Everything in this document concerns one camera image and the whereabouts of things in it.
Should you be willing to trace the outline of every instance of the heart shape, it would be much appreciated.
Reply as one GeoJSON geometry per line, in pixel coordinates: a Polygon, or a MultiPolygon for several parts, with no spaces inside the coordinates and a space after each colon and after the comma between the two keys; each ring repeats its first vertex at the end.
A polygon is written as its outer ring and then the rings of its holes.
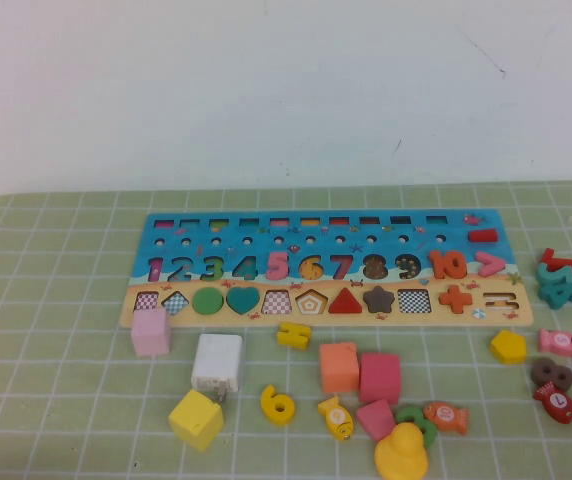
{"type": "Polygon", "coordinates": [[[233,287],[228,290],[226,303],[233,311],[244,315],[259,303],[259,290],[255,287],[233,287]]]}

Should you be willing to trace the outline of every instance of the yellow fish toy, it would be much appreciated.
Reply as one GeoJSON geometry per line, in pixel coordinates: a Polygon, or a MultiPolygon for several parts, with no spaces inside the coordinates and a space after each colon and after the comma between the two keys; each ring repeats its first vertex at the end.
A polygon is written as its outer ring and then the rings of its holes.
{"type": "Polygon", "coordinates": [[[326,426],[338,440],[348,440],[353,434],[353,417],[339,404],[339,397],[323,401],[317,405],[317,411],[326,417],[326,426]]]}

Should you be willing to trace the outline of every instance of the yellow duck toy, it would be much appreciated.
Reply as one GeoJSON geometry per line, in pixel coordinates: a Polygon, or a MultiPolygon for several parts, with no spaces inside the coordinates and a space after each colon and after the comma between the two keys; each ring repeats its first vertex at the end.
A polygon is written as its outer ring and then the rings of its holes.
{"type": "Polygon", "coordinates": [[[377,443],[375,465],[384,480],[421,480],[428,471],[421,430],[409,422],[397,425],[377,443]]]}

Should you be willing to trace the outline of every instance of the orange plus sign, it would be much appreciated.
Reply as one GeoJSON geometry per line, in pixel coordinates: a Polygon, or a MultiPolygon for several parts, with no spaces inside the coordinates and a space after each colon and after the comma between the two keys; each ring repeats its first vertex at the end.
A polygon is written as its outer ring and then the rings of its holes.
{"type": "Polygon", "coordinates": [[[464,305],[473,304],[473,296],[470,293],[462,293],[457,285],[448,287],[448,293],[439,294],[439,303],[450,305],[453,313],[464,313],[464,305]]]}

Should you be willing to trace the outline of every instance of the shape sorting board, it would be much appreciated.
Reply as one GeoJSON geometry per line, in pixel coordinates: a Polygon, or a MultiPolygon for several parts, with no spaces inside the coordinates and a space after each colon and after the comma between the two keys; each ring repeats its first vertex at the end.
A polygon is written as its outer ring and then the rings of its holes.
{"type": "Polygon", "coordinates": [[[174,327],[533,322],[491,209],[150,214],[120,323],[155,307],[174,327]],[[478,252],[504,268],[480,276],[478,252]]]}

